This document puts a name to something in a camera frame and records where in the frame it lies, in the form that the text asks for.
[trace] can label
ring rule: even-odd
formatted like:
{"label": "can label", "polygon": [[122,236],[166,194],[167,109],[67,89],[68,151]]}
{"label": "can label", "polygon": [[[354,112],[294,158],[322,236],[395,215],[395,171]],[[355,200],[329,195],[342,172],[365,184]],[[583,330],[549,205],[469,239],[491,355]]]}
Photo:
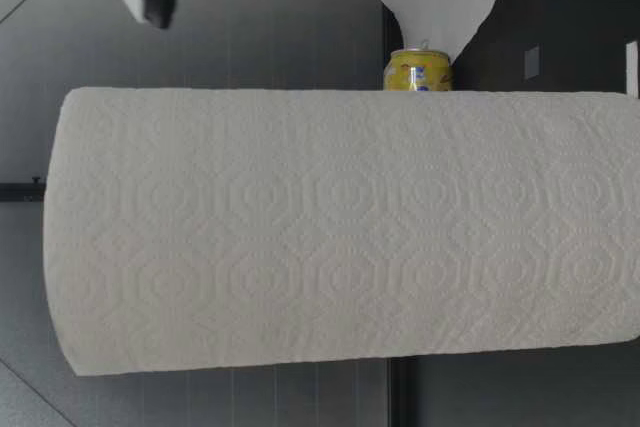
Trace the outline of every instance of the can label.
{"label": "can label", "polygon": [[385,90],[447,91],[453,88],[449,57],[432,50],[400,50],[384,73]]}

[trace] wall outlet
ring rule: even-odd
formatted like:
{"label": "wall outlet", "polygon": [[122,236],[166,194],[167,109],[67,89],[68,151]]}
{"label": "wall outlet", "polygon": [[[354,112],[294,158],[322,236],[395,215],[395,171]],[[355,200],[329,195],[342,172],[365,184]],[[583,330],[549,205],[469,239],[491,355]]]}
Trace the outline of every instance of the wall outlet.
{"label": "wall outlet", "polygon": [[540,46],[524,53],[524,80],[533,79],[540,75]]}

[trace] soda can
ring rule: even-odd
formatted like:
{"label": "soda can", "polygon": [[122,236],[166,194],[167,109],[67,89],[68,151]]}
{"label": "soda can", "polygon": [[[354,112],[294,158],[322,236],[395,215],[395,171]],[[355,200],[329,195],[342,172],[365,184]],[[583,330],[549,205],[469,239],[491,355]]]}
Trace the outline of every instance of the soda can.
{"label": "soda can", "polygon": [[449,56],[437,50],[396,50],[384,71],[384,90],[453,89]]}

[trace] embossed pattern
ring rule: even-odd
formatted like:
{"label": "embossed pattern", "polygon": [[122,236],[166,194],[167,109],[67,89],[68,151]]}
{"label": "embossed pattern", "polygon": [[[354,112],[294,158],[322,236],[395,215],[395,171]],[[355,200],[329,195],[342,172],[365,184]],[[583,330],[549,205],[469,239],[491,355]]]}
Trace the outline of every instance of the embossed pattern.
{"label": "embossed pattern", "polygon": [[81,89],[45,275],[78,374],[640,334],[640,104]]}

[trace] can lid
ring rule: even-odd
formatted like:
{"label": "can lid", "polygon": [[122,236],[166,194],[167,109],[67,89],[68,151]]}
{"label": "can lid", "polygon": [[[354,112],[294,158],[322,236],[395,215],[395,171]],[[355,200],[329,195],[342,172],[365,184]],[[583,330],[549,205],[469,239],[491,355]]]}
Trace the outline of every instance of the can lid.
{"label": "can lid", "polygon": [[436,55],[438,57],[444,57],[445,59],[447,59],[449,63],[451,63],[451,59],[449,58],[449,56],[440,50],[400,49],[400,50],[394,50],[393,52],[391,52],[391,57],[395,55],[400,55],[400,54]]}

